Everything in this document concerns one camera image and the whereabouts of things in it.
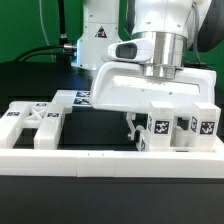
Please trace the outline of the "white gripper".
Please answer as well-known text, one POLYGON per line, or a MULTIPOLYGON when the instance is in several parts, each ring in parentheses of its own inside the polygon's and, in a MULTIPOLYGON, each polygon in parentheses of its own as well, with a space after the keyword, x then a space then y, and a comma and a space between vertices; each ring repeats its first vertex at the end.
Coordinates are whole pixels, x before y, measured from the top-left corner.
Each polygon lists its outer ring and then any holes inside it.
POLYGON ((143 75, 139 64, 105 63, 91 85, 90 104, 95 109, 126 113, 129 137, 135 138, 136 114, 147 114, 151 101, 169 102, 177 116, 188 116, 193 103, 213 103, 216 72, 183 68, 173 80, 143 75))

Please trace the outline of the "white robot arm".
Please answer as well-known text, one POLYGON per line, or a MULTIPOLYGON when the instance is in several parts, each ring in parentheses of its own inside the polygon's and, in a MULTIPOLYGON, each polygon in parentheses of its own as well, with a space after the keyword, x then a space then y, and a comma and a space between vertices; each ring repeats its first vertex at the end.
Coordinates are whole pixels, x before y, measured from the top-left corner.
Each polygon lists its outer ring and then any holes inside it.
POLYGON ((224 40, 224 0, 127 0, 128 41, 116 33, 118 2, 84 0, 75 65, 94 74, 91 106, 146 114, 158 101, 187 117, 194 103, 212 103, 216 72, 184 56, 224 40))

